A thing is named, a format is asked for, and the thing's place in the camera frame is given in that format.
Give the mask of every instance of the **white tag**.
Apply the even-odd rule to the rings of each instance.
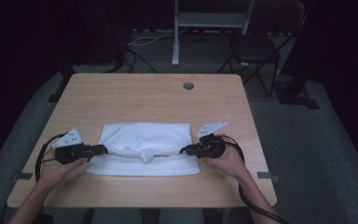
[[[73,145],[81,144],[80,134],[77,131],[77,128],[72,129],[69,133],[64,135],[60,140],[53,144],[54,148],[57,147],[69,147]]]
[[[209,124],[202,124],[199,132],[197,133],[197,137],[201,138],[206,136],[210,133],[214,133],[219,130],[221,127],[225,126],[227,121],[217,122],[217,123],[209,123]]]

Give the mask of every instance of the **forearm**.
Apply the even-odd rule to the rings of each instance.
[[[241,169],[240,174],[236,177],[238,182],[241,185],[243,195],[247,199],[249,203],[254,204],[255,206],[262,208],[272,214],[277,215],[275,210],[272,208],[272,206],[269,204],[267,199],[264,197],[263,193],[260,191],[259,187],[253,180],[251,174],[245,167],[244,169]],[[250,210],[252,217],[254,219],[255,224],[257,223],[278,223],[275,220],[265,217],[252,209]]]
[[[43,206],[52,188],[45,187],[36,183],[28,197],[22,202],[9,224],[32,223]]]

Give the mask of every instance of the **gray carpet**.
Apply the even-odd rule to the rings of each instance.
[[[230,50],[224,36],[213,41],[191,42],[193,37],[183,37],[181,61],[171,66],[172,39],[163,39],[143,47],[131,49],[145,58],[159,73],[216,73],[229,56]],[[277,43],[282,38],[274,39]],[[290,43],[282,50],[284,63]],[[126,53],[127,63],[133,55]],[[246,76],[252,66],[243,69],[234,62],[235,72]],[[112,65],[77,65],[78,72],[103,72]],[[124,64],[119,73],[126,73]],[[139,58],[133,73],[153,71]],[[271,67],[262,73],[269,77]],[[24,108],[16,126],[0,151],[0,217],[19,173],[43,131],[55,104],[47,103],[49,95],[58,88],[62,78],[54,76],[45,84]],[[279,80],[290,77],[279,76]],[[358,154],[346,131],[339,122],[333,107],[320,84],[307,82],[307,91],[320,106],[320,110],[307,109],[303,105],[280,105],[274,94],[268,98],[257,78],[245,85],[248,100],[255,118],[255,125],[267,159],[269,170],[280,178],[274,183],[278,203],[276,210],[291,223],[358,223]],[[225,222],[227,211],[221,210]],[[5,220],[14,209],[8,208]],[[47,208],[55,223],[81,223],[86,209]]]

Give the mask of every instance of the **folded cloth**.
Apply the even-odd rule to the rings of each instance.
[[[93,157],[87,168],[96,175],[193,175],[197,158],[178,155],[192,144],[188,123],[105,124],[99,144],[109,154]]]

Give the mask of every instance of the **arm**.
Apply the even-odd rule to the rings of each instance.
[[[234,147],[227,145],[225,153],[219,159],[202,158],[201,160],[207,164],[218,167],[226,175],[237,179],[243,190],[243,195],[250,203],[277,215],[275,210],[272,208],[267,199],[264,197],[263,193],[258,188],[257,184],[249,173],[249,170],[243,163],[240,154]],[[252,209],[250,211],[255,224],[278,223],[269,217],[258,214]]]
[[[44,159],[54,158],[54,149],[49,150]],[[22,202],[20,208],[8,222],[9,224],[32,223],[43,206],[48,195],[56,186],[58,186],[65,177],[87,161],[80,159],[69,164],[60,164],[57,161],[43,162],[42,173],[39,181],[34,185],[27,198]]]

